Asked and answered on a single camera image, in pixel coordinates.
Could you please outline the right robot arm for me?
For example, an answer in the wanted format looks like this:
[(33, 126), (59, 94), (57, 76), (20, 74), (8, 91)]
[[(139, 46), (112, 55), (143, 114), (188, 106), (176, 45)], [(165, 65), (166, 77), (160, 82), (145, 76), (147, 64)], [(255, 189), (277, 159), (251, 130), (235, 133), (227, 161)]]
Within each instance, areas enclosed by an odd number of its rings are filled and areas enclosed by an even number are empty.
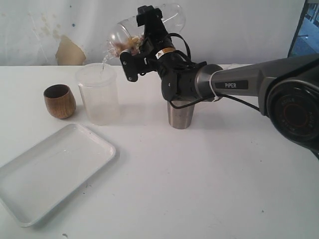
[(186, 107), (221, 98), (240, 101), (241, 96), (257, 97), (258, 110), (270, 119), (286, 139), (319, 151), (319, 56), (283, 58), (224, 70), (215, 64), (195, 63), (190, 51), (176, 50), (162, 22), (159, 8), (141, 6), (136, 16), (144, 28), (139, 53), (120, 54), (123, 70), (130, 82), (139, 75), (156, 71), (161, 79), (163, 98), (173, 106)]

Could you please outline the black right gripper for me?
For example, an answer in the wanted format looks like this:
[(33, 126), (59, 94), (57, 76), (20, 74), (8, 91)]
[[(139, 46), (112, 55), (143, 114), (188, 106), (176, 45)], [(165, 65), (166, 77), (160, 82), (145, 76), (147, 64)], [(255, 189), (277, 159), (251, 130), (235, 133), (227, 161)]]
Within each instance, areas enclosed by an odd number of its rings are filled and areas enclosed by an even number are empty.
[(161, 93), (165, 100), (198, 100), (194, 81), (199, 64), (192, 62), (189, 45), (184, 43), (186, 53), (175, 49), (171, 38), (183, 37), (178, 33), (167, 33), (159, 7), (144, 5), (137, 11), (137, 25), (144, 26), (144, 41), (140, 53), (133, 55), (129, 50), (124, 50), (120, 54), (127, 80), (136, 82), (138, 75), (156, 71), (161, 79)]

